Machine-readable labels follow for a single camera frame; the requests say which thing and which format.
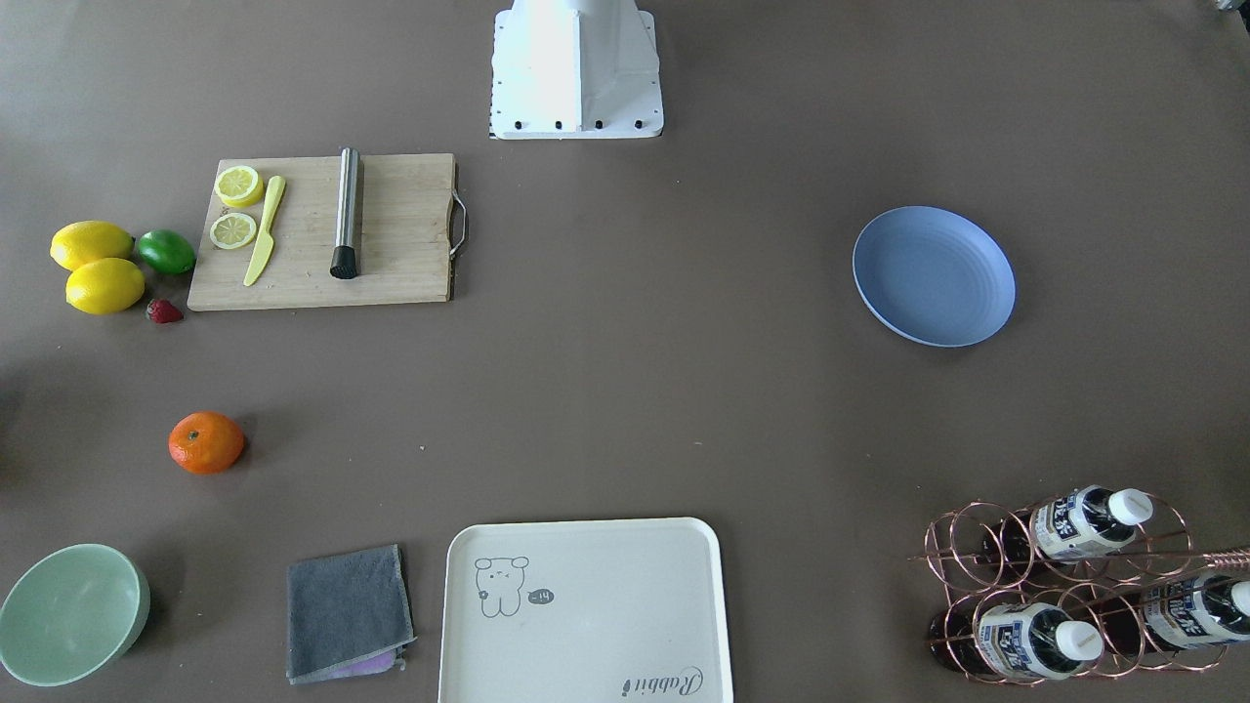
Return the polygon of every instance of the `tangerine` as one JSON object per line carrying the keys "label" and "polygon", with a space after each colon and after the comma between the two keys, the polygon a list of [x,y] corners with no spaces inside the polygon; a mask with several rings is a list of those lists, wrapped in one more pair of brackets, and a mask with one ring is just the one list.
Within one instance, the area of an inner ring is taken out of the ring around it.
{"label": "tangerine", "polygon": [[201,410],[182,418],[169,433],[169,455],[192,474],[216,474],[229,469],[246,439],[234,420]]}

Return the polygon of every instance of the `lime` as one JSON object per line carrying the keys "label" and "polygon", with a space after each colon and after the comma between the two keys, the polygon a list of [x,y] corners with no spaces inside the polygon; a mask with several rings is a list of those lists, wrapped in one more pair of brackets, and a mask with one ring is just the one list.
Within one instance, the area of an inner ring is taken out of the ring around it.
{"label": "lime", "polygon": [[82,264],[65,281],[65,301],[92,315],[120,313],[142,295],[144,273],[129,259]]}
{"label": "lime", "polygon": [[221,215],[209,226],[209,239],[219,249],[238,249],[256,238],[256,220],[248,213]]}
{"label": "lime", "polygon": [[110,256],[125,259],[134,245],[135,240],[120,226],[100,220],[86,220],[65,225],[54,234],[49,254],[62,268],[72,271],[96,259]]}
{"label": "lime", "polygon": [[154,271],[185,274],[195,266],[195,250],[176,231],[156,229],[139,238],[135,251]]}
{"label": "lime", "polygon": [[260,203],[265,194],[265,181],[251,166],[230,166],[218,174],[212,191],[229,208],[246,208]]}

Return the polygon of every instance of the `yellow knife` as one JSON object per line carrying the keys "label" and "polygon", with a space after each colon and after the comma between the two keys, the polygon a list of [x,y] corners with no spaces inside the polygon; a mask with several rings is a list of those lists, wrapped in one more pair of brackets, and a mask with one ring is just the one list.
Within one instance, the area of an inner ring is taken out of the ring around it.
{"label": "yellow knife", "polygon": [[256,231],[256,244],[252,245],[248,273],[242,276],[244,285],[256,283],[260,271],[265,270],[265,264],[269,263],[269,255],[274,253],[274,234],[271,231],[274,213],[278,211],[278,204],[281,203],[285,190],[286,179],[282,176],[272,176],[269,179],[269,185],[265,186],[265,210],[260,214],[260,230]]}

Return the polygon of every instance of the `yellow lemon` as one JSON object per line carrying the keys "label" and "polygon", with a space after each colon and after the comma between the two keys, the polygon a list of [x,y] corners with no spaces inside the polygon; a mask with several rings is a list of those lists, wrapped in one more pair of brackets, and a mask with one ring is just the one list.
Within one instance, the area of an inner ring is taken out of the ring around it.
{"label": "yellow lemon", "polygon": [[144,273],[129,259],[84,264],[65,281],[65,301],[84,313],[120,313],[144,296]]}
{"label": "yellow lemon", "polygon": [[212,191],[228,208],[246,208],[260,203],[265,194],[265,181],[251,166],[230,166],[218,174]]}
{"label": "yellow lemon", "polygon": [[86,220],[65,225],[52,235],[49,254],[52,260],[69,270],[99,259],[125,259],[135,245],[126,230],[112,223]]}
{"label": "yellow lemon", "polygon": [[256,220],[248,213],[228,213],[209,226],[209,239],[218,249],[238,249],[256,239]]}

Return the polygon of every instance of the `white tray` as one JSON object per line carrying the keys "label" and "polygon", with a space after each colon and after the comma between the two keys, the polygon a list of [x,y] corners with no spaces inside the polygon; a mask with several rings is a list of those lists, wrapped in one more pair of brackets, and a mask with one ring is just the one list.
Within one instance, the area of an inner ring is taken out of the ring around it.
{"label": "white tray", "polygon": [[732,699],[702,520],[474,525],[451,540],[440,703]]}

